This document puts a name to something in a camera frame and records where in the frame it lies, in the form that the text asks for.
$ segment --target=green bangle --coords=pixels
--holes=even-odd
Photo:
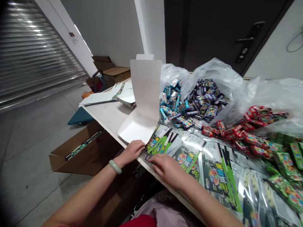
[[[110,160],[108,163],[118,174],[122,173],[122,169],[113,160]]]

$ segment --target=plastic bag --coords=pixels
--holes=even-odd
[[[219,90],[230,99],[229,104],[210,123],[212,125],[218,120],[222,120],[227,127],[243,117],[242,112],[245,113],[250,107],[248,103],[255,97],[261,80],[261,78],[256,78],[246,81],[230,65],[213,58],[196,68],[190,78],[182,81],[181,100],[192,92],[197,80],[200,79],[212,79]]]
[[[160,94],[162,94],[164,88],[169,86],[174,79],[181,80],[182,83],[184,83],[190,76],[189,71],[184,68],[174,66],[173,64],[163,64],[161,68]]]
[[[287,119],[279,120],[266,127],[253,131],[253,134],[266,137],[270,132],[282,132],[290,136],[303,137],[303,81],[299,79],[279,79],[262,81],[255,97],[244,103],[245,107],[257,105],[271,108],[274,112],[287,112]]]

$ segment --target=brown cardboard box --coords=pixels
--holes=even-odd
[[[94,64],[99,71],[105,71],[115,67],[111,62],[94,61]]]
[[[131,77],[130,68],[114,67],[103,71],[104,78],[108,87],[112,87],[115,83],[122,82]]]
[[[94,61],[108,62],[111,63],[111,59],[108,56],[92,56]]]
[[[92,59],[94,60],[96,68],[100,71],[105,71],[115,67],[108,56],[93,56]]]
[[[102,127],[98,122],[90,122],[86,128],[52,151],[49,155],[51,169],[54,172],[96,175],[122,148],[107,131],[103,131],[68,161],[65,161],[65,157],[100,129]]]

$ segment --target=gray floor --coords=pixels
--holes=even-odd
[[[48,155],[79,132],[78,86],[0,115],[1,202],[12,225],[41,226],[91,176],[52,172]]]

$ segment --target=white table surface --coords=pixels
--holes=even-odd
[[[100,104],[94,104],[90,106],[82,106],[112,137],[117,140],[121,146],[126,148],[128,143],[124,141],[119,135],[118,130],[122,125],[122,122],[126,119],[126,117],[132,112],[132,110],[126,106],[124,106],[119,101],[115,102],[105,102]],[[203,223],[203,219],[201,218],[198,211],[188,202],[188,200],[181,195],[174,188],[163,182],[160,177],[156,174],[156,172],[151,167],[151,163],[145,160],[146,153],[142,152],[140,156],[137,158],[138,162],[148,171],[150,172],[158,181],[160,181],[185,207],[187,207],[199,220]]]

